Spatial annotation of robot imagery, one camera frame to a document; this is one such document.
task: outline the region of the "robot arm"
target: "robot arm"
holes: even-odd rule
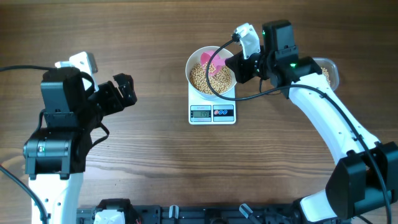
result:
[[[237,82],[245,83],[253,77],[260,77],[263,80],[270,79],[276,88],[288,87],[283,88],[282,93],[307,115],[326,142],[336,164],[325,190],[296,203],[302,216],[299,223],[321,222],[336,217],[350,219],[384,206],[385,201],[369,157],[347,120],[323,95],[295,85],[316,88],[326,93],[341,108],[364,144],[371,149],[385,181],[389,202],[396,202],[397,195],[394,192],[398,189],[398,183],[393,170],[398,168],[398,160],[394,155],[398,153],[398,147],[393,142],[381,144],[334,94],[314,60],[310,57],[299,58],[291,23],[274,21],[263,24],[264,46],[260,52],[252,50],[255,45],[253,42],[258,39],[252,26],[241,25],[234,35],[240,36],[241,33],[244,34],[243,38],[239,38],[243,51],[226,59],[226,65],[235,73]]]
[[[25,172],[29,174],[29,187],[47,211],[47,223],[75,223],[86,156],[109,136],[101,121],[134,105],[137,98],[129,75],[114,76],[120,92],[111,81],[98,86],[92,54],[82,52],[55,66],[58,69],[43,75],[45,109],[39,127],[24,146]],[[42,116],[46,128],[41,128]],[[106,136],[92,142],[90,133],[95,128],[102,128]],[[34,201],[32,223],[42,223]]]

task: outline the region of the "white bracket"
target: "white bracket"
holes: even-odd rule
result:
[[[92,53],[88,52],[78,53],[74,56],[71,56],[68,62],[57,62],[55,63],[55,66],[57,68],[63,68],[63,67],[78,68],[81,72],[85,72],[93,78],[94,89],[95,91],[99,90],[97,82],[95,81],[94,78],[94,73],[98,72],[98,68],[97,64],[95,63],[94,55]],[[85,78],[83,78],[83,84],[86,90],[91,86],[90,81],[86,80]]]
[[[248,59],[254,53],[260,53],[260,39],[254,27],[248,23],[238,26],[235,30],[240,35],[240,43],[243,49],[244,59]]]
[[[300,202],[305,218],[310,222],[317,222],[337,215],[331,209],[325,190],[305,197]]]

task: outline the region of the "scale display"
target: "scale display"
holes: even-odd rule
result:
[[[208,118],[210,113],[209,111],[193,111],[194,118]]]

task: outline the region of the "black mounting rail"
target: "black mounting rail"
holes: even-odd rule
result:
[[[106,206],[110,200],[112,206]],[[230,207],[161,207],[158,205],[130,206],[128,199],[103,200],[97,207],[79,208],[76,224],[94,224],[97,212],[116,209],[124,212],[126,224],[299,224],[303,222],[293,204],[272,204],[248,207],[246,204]],[[122,202],[115,206],[115,201]],[[317,224],[350,224],[349,220],[332,219]]]

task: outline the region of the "white bowl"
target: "white bowl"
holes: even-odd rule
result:
[[[216,95],[210,95],[210,94],[206,94],[206,93],[202,93],[201,91],[197,90],[197,89],[191,84],[191,82],[190,82],[190,80],[189,80],[189,76],[190,76],[190,73],[191,73],[192,68],[193,68],[197,63],[200,63],[200,56],[202,55],[203,52],[206,52],[206,51],[209,51],[209,50],[216,51],[217,49],[219,49],[219,47],[217,47],[217,46],[202,47],[201,49],[195,51],[195,52],[191,55],[191,57],[188,58],[187,65],[185,66],[185,76],[187,76],[187,80],[188,80],[189,85],[191,85],[192,88],[193,88],[197,93],[199,93],[200,97],[202,97],[203,99],[206,99],[206,100],[212,100],[212,99],[218,98],[218,96],[216,96]],[[226,49],[223,49],[223,50],[221,50],[220,52],[218,52],[218,55],[220,56],[220,58],[230,58],[230,57],[233,56],[233,54],[232,54],[230,51],[226,50]],[[232,72],[232,70],[229,70],[229,72],[231,73],[231,86],[229,86],[228,90],[225,91],[224,93],[222,93],[221,95],[227,94],[227,92],[231,91],[231,90],[235,87],[235,85],[236,85],[236,79],[235,79],[235,74],[234,74],[234,72]]]

